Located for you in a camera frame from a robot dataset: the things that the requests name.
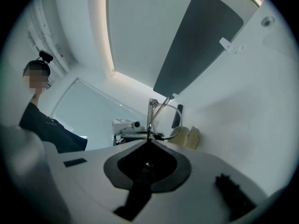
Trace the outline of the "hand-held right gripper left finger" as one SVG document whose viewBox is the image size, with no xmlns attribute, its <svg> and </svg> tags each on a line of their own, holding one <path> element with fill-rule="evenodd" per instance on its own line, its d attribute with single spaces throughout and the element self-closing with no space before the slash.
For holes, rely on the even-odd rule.
<svg viewBox="0 0 299 224">
<path fill-rule="evenodd" d="M 44 149 L 55 184 L 64 199 L 72 224 L 127 224 L 113 211 L 123 206 L 127 190 L 115 188 L 104 173 L 112 155 L 135 146 L 132 141 L 115 147 L 59 154 L 48 142 Z"/>
</svg>

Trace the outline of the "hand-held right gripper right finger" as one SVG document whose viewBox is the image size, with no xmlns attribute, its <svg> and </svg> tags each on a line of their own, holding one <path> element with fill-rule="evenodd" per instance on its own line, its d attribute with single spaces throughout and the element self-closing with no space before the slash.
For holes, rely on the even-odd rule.
<svg viewBox="0 0 299 224">
<path fill-rule="evenodd" d="M 222 159 L 168 142 L 163 141 L 162 144 L 190 161 L 191 174 L 175 191 L 153 194 L 140 212 L 140 223 L 226 224 L 229 209 L 215 186 L 215 178 L 220 174 L 230 176 L 256 205 L 267 199 L 267 194 L 259 185 Z"/>
</svg>

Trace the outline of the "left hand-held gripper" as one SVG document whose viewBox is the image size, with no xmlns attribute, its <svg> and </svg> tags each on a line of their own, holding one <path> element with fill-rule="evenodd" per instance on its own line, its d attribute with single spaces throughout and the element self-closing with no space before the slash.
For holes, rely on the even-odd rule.
<svg viewBox="0 0 299 224">
<path fill-rule="evenodd" d="M 143 132 L 145 128 L 141 125 L 139 121 L 132 121 L 129 119 L 114 119 L 113 120 L 113 133 L 122 134 L 121 138 L 126 140 L 143 140 L 147 139 L 146 133 Z M 151 139 L 162 140 L 163 137 L 156 135 L 154 133 L 150 134 Z"/>
</svg>

